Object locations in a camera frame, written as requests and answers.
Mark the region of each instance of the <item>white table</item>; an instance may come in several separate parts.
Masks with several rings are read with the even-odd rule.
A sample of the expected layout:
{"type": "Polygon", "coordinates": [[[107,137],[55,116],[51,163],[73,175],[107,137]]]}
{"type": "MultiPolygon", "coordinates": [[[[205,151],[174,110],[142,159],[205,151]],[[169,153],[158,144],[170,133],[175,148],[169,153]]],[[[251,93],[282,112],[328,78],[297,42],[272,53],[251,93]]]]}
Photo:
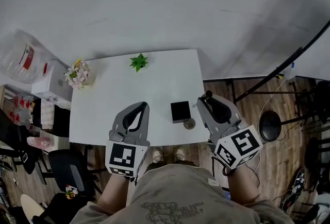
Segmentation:
{"type": "Polygon", "coordinates": [[[193,105],[204,93],[197,51],[172,50],[143,53],[147,67],[136,73],[130,58],[138,54],[88,61],[96,72],[92,86],[74,90],[70,116],[70,142],[106,145],[116,115],[126,107],[146,101],[150,107],[147,139],[151,146],[206,142],[197,107],[193,105]],[[196,126],[173,124],[172,102],[188,101],[196,126]]]}
{"type": "Polygon", "coordinates": [[[34,216],[39,217],[45,211],[45,209],[41,205],[39,205],[26,194],[23,194],[21,196],[21,205],[26,218],[28,219],[28,221],[30,221],[31,224],[33,224],[32,218],[34,216]]]}

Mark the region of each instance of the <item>black chair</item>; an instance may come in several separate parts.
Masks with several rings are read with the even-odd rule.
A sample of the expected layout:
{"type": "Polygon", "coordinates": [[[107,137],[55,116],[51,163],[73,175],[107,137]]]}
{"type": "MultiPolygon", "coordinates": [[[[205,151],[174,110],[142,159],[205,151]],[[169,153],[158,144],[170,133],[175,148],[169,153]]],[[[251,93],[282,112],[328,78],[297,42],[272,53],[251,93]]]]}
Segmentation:
{"type": "Polygon", "coordinates": [[[330,194],[330,162],[322,174],[318,177],[318,185],[316,187],[318,195],[328,193],[330,194]]]}
{"type": "Polygon", "coordinates": [[[330,129],[330,82],[320,81],[309,93],[297,97],[297,104],[307,110],[312,122],[302,130],[306,134],[320,133],[330,129]]]}
{"type": "Polygon", "coordinates": [[[33,217],[34,224],[69,224],[77,212],[83,208],[90,197],[75,197],[67,199],[65,194],[58,193],[51,200],[47,209],[40,215],[33,217]]]}
{"type": "Polygon", "coordinates": [[[328,208],[330,206],[329,204],[325,204],[325,203],[318,203],[318,204],[301,203],[301,204],[312,206],[307,212],[292,211],[292,213],[297,214],[294,222],[301,224],[307,224],[315,220],[318,217],[320,205],[327,206],[328,208]]]}
{"type": "Polygon", "coordinates": [[[37,173],[43,184],[46,184],[46,178],[55,178],[59,189],[65,192],[65,188],[70,185],[78,189],[83,196],[93,197],[95,190],[100,194],[101,190],[94,181],[98,182],[94,173],[107,171],[106,168],[88,170],[87,169],[87,151],[85,156],[78,150],[57,150],[49,153],[49,163],[51,173],[41,171],[40,164],[37,162],[37,173]]]}
{"type": "Polygon", "coordinates": [[[322,148],[322,144],[329,144],[329,143],[330,143],[330,139],[318,140],[316,138],[311,138],[308,141],[305,151],[305,166],[307,169],[327,166],[327,163],[320,162],[319,153],[329,152],[330,147],[322,148]]]}
{"type": "Polygon", "coordinates": [[[21,161],[15,161],[13,159],[12,170],[17,171],[16,166],[23,165],[25,171],[30,175],[35,168],[35,163],[39,159],[41,159],[45,167],[46,163],[42,156],[42,150],[28,145],[27,138],[29,136],[32,136],[32,134],[25,126],[14,124],[3,110],[0,109],[0,141],[13,149],[0,148],[0,155],[20,158],[21,161]]]}
{"type": "MultiPolygon", "coordinates": [[[[30,224],[28,219],[26,218],[23,208],[21,206],[13,206],[7,208],[9,214],[13,216],[16,220],[17,224],[30,224]]],[[[6,212],[4,210],[0,210],[0,223],[12,223],[11,220],[6,216],[6,212]]]]}

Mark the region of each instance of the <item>person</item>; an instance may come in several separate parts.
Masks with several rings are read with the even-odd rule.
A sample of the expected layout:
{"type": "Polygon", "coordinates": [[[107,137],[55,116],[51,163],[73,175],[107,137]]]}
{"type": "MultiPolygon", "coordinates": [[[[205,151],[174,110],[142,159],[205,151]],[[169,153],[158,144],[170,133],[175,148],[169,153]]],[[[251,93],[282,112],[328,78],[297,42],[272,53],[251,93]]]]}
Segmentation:
{"type": "Polygon", "coordinates": [[[231,200],[212,174],[185,161],[183,148],[175,162],[166,164],[161,149],[140,178],[126,206],[128,181],[112,175],[97,204],[89,202],[71,224],[91,223],[293,223],[263,197],[246,170],[238,167],[228,177],[231,200]]]}
{"type": "Polygon", "coordinates": [[[7,208],[0,203],[0,224],[29,224],[21,206],[7,208]]]}

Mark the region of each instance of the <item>shoe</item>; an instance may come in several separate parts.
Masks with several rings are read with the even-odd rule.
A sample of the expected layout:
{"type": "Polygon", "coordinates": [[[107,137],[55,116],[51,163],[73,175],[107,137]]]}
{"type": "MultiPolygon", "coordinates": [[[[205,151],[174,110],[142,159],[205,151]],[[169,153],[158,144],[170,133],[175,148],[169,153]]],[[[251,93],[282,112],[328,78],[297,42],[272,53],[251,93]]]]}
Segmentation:
{"type": "Polygon", "coordinates": [[[153,161],[154,161],[154,163],[158,163],[159,161],[164,161],[162,149],[154,148],[154,150],[153,150],[153,161]]]}
{"type": "Polygon", "coordinates": [[[181,147],[178,146],[174,149],[174,161],[184,161],[186,159],[186,152],[185,150],[181,147]]]}

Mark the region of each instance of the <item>black pole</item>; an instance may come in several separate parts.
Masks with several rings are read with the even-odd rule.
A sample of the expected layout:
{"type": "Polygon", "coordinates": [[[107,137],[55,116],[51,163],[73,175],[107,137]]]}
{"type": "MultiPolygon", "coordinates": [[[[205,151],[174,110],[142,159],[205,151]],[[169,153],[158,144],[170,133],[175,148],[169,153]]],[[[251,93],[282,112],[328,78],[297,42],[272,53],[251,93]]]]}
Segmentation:
{"type": "Polygon", "coordinates": [[[44,172],[42,172],[42,176],[44,178],[54,178],[54,174],[53,173],[44,173],[44,172]]]}
{"type": "Polygon", "coordinates": [[[252,88],[249,90],[245,91],[242,95],[236,98],[234,100],[234,103],[237,103],[241,99],[245,98],[249,94],[251,94],[253,91],[256,89],[260,88],[262,85],[267,83],[269,80],[271,80],[273,77],[278,75],[281,71],[283,71],[285,68],[287,68],[290,64],[292,64],[303,52],[305,52],[307,49],[309,49],[315,41],[323,35],[323,33],[329,28],[330,26],[330,20],[326,23],[326,25],[319,31],[319,33],[304,47],[298,48],[287,60],[285,60],[280,66],[278,66],[272,73],[270,73],[266,78],[264,78],[262,81],[254,85],[252,88]]]}
{"type": "Polygon", "coordinates": [[[235,86],[233,79],[232,79],[232,95],[233,95],[233,102],[236,105],[236,94],[235,94],[235,86]]]}
{"type": "Polygon", "coordinates": [[[281,125],[285,125],[285,124],[289,124],[289,123],[295,123],[295,122],[298,122],[300,120],[303,120],[303,119],[307,119],[307,118],[310,118],[310,117],[313,117],[315,116],[317,113],[316,112],[311,112],[311,113],[308,113],[306,115],[303,115],[303,116],[300,116],[300,117],[297,117],[297,118],[294,118],[294,119],[289,119],[289,120],[285,120],[284,122],[281,122],[280,124],[281,125]]]}
{"type": "Polygon", "coordinates": [[[251,94],[307,94],[309,91],[254,91],[251,94]]]}
{"type": "Polygon", "coordinates": [[[88,170],[88,172],[90,174],[96,174],[96,173],[101,173],[101,172],[104,172],[104,171],[107,171],[108,169],[106,168],[102,168],[102,169],[95,169],[95,170],[88,170]]]}

